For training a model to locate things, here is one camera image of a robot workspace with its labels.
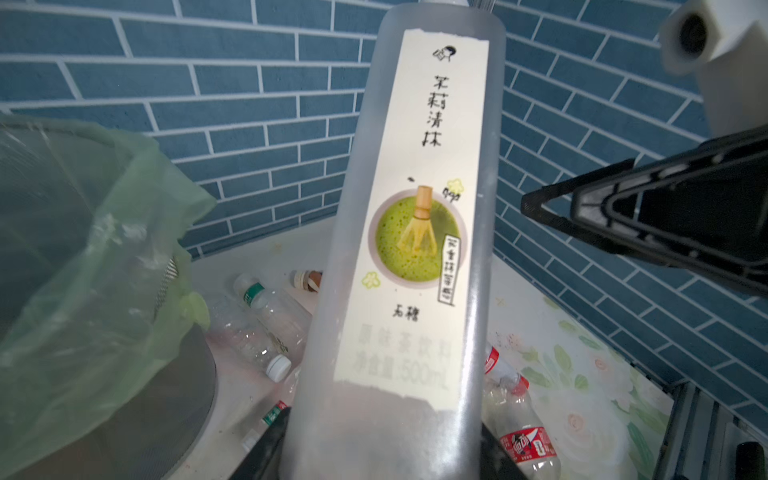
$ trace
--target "matcha bowl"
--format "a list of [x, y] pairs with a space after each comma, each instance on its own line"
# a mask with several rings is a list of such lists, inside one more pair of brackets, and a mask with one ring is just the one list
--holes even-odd
[[467, 230], [458, 211], [437, 194], [432, 195], [430, 221], [435, 231], [437, 253], [412, 253], [397, 245], [413, 218], [416, 189], [404, 190], [385, 200], [373, 214], [368, 232], [368, 247], [374, 264], [389, 280], [408, 288], [431, 288], [438, 284], [445, 235], [462, 239], [459, 268], [468, 251], [464, 245]]

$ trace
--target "white label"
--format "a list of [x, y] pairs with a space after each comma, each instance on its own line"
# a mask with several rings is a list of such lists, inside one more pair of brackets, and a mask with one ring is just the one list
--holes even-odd
[[485, 40], [403, 35], [336, 381], [458, 407], [487, 67]]

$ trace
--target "red label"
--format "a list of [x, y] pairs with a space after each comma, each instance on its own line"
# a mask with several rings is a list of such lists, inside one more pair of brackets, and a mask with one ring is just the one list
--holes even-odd
[[491, 347], [491, 354], [488, 355], [488, 358], [485, 360], [485, 373], [487, 374], [491, 370], [493, 370], [493, 367], [496, 366], [496, 363], [498, 362], [498, 350]]
[[515, 463], [558, 456], [544, 427], [522, 429], [504, 435], [499, 441]]

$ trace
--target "floral tablecloth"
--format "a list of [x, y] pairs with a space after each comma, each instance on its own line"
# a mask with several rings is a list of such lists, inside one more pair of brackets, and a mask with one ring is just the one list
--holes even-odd
[[561, 480], [653, 476], [672, 399], [494, 257], [488, 341], [531, 383]]

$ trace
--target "yellow flower illustration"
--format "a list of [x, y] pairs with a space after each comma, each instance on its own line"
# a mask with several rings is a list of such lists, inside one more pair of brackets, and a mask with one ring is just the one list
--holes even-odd
[[376, 288], [382, 284], [379, 280], [379, 275], [376, 272], [366, 273], [366, 277], [362, 279], [362, 284], [368, 289]]
[[464, 191], [464, 185], [462, 185], [461, 180], [456, 178], [448, 182], [448, 190], [450, 190], [452, 194], [459, 195]]

